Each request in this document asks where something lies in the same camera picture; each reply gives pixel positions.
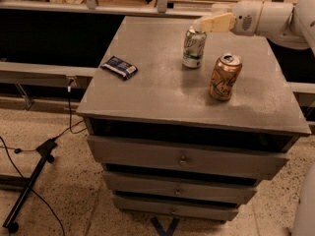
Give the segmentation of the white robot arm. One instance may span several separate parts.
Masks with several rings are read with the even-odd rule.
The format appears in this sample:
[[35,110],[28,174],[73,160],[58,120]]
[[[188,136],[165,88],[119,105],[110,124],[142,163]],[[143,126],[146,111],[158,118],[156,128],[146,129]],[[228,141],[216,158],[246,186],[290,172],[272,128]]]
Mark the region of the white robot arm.
[[[214,4],[210,15],[193,23],[195,30],[231,31],[238,35],[260,35],[292,49],[310,48],[315,53],[315,0],[283,2],[240,1]],[[315,163],[303,180],[291,236],[315,236]]]

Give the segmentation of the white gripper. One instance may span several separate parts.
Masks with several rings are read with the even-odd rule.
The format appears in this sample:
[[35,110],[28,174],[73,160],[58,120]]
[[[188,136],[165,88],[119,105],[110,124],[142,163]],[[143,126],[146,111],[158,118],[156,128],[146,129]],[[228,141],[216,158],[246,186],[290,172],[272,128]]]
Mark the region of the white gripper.
[[241,1],[232,7],[231,13],[203,16],[193,23],[193,29],[204,32],[228,32],[251,36],[258,26],[263,3]]

